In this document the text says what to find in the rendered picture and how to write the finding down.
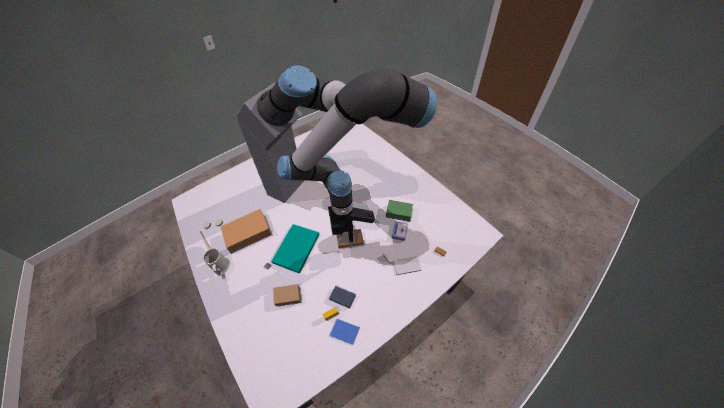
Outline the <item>small yellow block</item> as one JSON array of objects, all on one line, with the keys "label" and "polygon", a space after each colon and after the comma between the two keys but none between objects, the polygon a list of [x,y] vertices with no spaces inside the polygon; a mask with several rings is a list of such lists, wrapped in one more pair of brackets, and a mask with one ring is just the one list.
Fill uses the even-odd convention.
[{"label": "small yellow block", "polygon": [[339,314],[339,313],[338,313],[338,311],[337,311],[337,309],[336,309],[336,307],[335,307],[335,308],[333,308],[333,309],[331,309],[331,310],[323,313],[323,316],[324,316],[325,320],[327,321],[327,320],[333,318],[334,316],[336,316],[336,315],[338,315],[338,314]]}]

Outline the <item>blue flat square pad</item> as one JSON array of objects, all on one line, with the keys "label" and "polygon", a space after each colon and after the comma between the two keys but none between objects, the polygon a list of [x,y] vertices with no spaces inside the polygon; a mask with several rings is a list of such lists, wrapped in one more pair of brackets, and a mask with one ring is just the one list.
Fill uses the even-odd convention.
[{"label": "blue flat square pad", "polygon": [[330,336],[353,345],[359,328],[358,326],[337,319]]}]

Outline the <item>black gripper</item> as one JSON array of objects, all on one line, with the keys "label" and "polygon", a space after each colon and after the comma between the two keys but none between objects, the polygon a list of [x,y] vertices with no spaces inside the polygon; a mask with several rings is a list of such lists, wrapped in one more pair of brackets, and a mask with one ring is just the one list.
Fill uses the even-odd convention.
[{"label": "black gripper", "polygon": [[[348,220],[346,217],[350,216],[352,211],[346,215],[337,215],[332,211],[332,207],[328,207],[329,217],[332,229],[332,235],[343,234],[343,237],[338,239],[339,243],[349,243],[350,248],[353,246],[353,220]],[[334,217],[334,218],[333,218]],[[342,233],[344,232],[344,233]]]}]

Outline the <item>grey mug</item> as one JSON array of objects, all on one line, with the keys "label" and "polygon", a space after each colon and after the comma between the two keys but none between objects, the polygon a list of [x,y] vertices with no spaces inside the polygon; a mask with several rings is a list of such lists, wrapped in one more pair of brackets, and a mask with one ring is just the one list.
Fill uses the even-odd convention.
[{"label": "grey mug", "polygon": [[221,254],[221,252],[216,248],[211,248],[204,254],[204,262],[212,269],[213,271],[220,276],[221,271],[223,271],[227,267],[227,259]]}]

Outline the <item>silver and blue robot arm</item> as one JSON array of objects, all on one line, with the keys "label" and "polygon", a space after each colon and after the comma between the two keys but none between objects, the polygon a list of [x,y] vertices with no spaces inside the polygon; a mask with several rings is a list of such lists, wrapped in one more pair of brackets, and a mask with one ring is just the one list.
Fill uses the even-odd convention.
[{"label": "silver and blue robot arm", "polygon": [[287,124],[297,106],[328,111],[292,156],[280,157],[278,175],[281,179],[323,182],[335,214],[352,211],[346,219],[373,223],[373,211],[353,207],[350,175],[340,171],[326,154],[356,124],[371,117],[412,128],[427,125],[436,112],[437,98],[427,85],[388,68],[371,70],[346,85],[340,84],[344,83],[323,80],[306,67],[292,66],[260,96],[257,109],[262,119],[274,126]]}]

